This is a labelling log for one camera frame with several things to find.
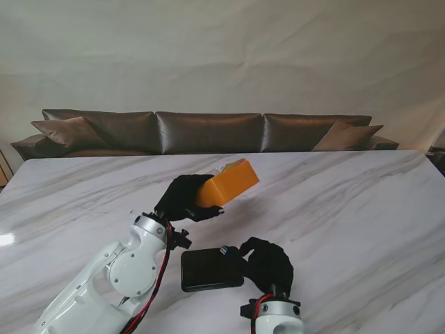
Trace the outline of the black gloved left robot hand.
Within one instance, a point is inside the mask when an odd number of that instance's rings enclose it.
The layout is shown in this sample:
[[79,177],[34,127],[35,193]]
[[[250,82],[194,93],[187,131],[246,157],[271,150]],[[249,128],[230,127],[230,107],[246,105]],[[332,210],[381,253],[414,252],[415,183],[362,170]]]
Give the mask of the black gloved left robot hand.
[[210,174],[180,175],[176,177],[154,207],[154,213],[166,220],[194,222],[204,221],[224,213],[219,206],[201,207],[197,204],[197,195],[204,183],[210,180]]

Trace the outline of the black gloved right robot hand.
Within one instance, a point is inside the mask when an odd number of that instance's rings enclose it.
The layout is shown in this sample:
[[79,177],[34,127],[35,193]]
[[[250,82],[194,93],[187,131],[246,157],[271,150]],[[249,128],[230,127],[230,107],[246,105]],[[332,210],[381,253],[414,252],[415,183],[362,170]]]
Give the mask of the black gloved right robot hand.
[[220,252],[236,272],[250,279],[264,294],[275,287],[279,293],[290,297],[294,268],[282,247],[250,237],[239,248],[223,246]]

